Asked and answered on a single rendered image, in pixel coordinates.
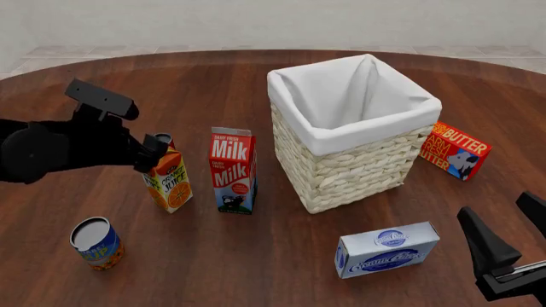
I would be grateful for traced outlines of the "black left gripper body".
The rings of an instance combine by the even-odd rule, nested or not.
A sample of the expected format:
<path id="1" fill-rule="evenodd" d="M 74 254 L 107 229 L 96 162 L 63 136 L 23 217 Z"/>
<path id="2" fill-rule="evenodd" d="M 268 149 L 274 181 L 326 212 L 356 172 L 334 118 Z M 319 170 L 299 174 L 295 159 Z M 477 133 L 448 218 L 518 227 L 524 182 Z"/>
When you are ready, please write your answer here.
<path id="1" fill-rule="evenodd" d="M 127 128 L 121 127 L 113 133 L 111 150 L 113 165 L 131 165 L 134 169 L 148 169 L 142 144 Z"/>

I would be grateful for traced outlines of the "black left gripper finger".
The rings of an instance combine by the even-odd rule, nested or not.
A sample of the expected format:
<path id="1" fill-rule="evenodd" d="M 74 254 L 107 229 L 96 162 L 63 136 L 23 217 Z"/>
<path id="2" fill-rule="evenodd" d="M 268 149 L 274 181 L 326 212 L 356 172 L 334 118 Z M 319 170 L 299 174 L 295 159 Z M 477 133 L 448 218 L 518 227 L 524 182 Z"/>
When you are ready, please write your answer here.
<path id="1" fill-rule="evenodd" d="M 137 153 L 133 169 L 140 173 L 149 173 L 159 163 L 161 155 L 156 153 Z"/>
<path id="2" fill-rule="evenodd" d="M 150 150 L 151 153 L 161 155 L 161 158 L 166 154 L 169 148 L 166 143 L 159 141 L 154 135 L 145 135 L 143 146 L 147 150 Z"/>

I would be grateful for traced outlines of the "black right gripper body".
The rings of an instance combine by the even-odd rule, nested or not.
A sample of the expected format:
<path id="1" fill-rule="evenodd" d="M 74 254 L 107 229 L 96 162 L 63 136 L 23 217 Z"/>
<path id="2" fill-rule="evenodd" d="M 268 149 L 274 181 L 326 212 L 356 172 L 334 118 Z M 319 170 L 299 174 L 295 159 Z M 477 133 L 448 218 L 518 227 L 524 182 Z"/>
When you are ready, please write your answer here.
<path id="1" fill-rule="evenodd" d="M 475 284 L 487 301 L 528 295 L 546 301 L 546 260 L 520 266 L 513 273 L 498 277 L 482 275 Z"/>

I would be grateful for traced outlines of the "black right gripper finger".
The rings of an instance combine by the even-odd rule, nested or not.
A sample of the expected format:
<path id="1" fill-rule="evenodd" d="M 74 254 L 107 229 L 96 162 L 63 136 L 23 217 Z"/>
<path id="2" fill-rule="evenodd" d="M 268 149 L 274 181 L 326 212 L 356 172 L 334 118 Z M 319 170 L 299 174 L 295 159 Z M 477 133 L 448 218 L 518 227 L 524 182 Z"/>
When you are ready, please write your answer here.
<path id="1" fill-rule="evenodd" d="M 546 200 L 525 191 L 515 203 L 546 239 Z"/>
<path id="2" fill-rule="evenodd" d="M 474 275 L 507 275 L 521 253 L 496 235 L 469 206 L 456 215 L 468 243 Z"/>

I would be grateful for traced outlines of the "orange juice carton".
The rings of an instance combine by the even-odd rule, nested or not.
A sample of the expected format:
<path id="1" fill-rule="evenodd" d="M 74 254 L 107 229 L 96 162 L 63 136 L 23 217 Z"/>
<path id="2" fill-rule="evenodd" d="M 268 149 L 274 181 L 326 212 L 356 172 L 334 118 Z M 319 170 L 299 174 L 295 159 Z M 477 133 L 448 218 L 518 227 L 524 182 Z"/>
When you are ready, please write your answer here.
<path id="1" fill-rule="evenodd" d="M 168 147 L 158 165 L 142 178 L 154 203 L 170 214 L 193 196 L 183 156 L 175 148 Z"/>

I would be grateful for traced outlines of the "pale woven wicker basket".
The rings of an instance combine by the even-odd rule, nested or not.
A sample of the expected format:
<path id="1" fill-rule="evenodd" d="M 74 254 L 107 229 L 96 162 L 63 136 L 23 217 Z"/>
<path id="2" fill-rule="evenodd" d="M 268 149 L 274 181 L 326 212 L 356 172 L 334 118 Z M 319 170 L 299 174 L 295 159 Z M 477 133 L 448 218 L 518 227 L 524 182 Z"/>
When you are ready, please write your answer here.
<path id="1" fill-rule="evenodd" d="M 431 125 L 356 148 L 316 156 L 271 105 L 277 160 L 310 214 L 351 204 L 403 184 Z"/>

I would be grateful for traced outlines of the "white cloth basket liner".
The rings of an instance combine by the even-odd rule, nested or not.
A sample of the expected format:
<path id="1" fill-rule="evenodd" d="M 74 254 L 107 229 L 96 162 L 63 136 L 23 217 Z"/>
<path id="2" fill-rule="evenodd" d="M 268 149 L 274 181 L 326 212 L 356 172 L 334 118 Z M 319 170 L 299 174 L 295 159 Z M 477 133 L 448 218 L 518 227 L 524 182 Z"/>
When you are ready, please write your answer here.
<path id="1" fill-rule="evenodd" d="M 339 153 L 434 125 L 436 98 L 373 55 L 267 74 L 268 97 L 313 155 Z"/>

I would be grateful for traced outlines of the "red and white milk carton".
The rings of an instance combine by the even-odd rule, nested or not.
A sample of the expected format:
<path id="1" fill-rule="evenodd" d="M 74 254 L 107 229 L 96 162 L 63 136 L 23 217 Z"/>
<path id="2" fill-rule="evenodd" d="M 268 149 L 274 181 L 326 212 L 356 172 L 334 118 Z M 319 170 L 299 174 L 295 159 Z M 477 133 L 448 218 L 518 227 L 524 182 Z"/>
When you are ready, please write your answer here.
<path id="1" fill-rule="evenodd" d="M 250 130 L 212 128 L 209 165 L 219 211 L 253 213 L 258 191 L 255 145 Z"/>

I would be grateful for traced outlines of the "red butter box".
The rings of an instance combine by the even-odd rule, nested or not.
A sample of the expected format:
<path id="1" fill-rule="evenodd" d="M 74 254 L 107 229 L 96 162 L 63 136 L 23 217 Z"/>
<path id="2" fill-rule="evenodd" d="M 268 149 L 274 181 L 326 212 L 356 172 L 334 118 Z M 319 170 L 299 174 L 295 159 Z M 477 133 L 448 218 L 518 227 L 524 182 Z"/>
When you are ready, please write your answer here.
<path id="1" fill-rule="evenodd" d="M 466 182 L 483 165 L 492 148 L 492 145 L 438 121 L 421 146 L 419 156 Z"/>

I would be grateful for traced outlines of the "blue and orange soup tin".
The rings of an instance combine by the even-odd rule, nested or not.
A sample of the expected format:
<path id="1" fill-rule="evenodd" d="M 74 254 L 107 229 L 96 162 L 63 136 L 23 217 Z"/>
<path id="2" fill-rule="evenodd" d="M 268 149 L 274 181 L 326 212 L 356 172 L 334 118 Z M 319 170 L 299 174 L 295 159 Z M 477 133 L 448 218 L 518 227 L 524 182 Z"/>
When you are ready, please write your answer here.
<path id="1" fill-rule="evenodd" d="M 125 247 L 105 217 L 90 217 L 70 234 L 70 245 L 93 270 L 108 270 L 125 255 Z"/>

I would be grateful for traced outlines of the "pale blue cream cheese box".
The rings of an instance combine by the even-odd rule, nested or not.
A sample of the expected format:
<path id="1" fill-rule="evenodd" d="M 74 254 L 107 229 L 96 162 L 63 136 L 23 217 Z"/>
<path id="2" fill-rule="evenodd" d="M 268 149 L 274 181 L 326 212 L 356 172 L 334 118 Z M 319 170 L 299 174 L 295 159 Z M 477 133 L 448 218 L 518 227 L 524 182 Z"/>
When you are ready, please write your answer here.
<path id="1" fill-rule="evenodd" d="M 423 263 L 440 237 L 430 222 L 340 237 L 334 263 L 346 279 Z"/>

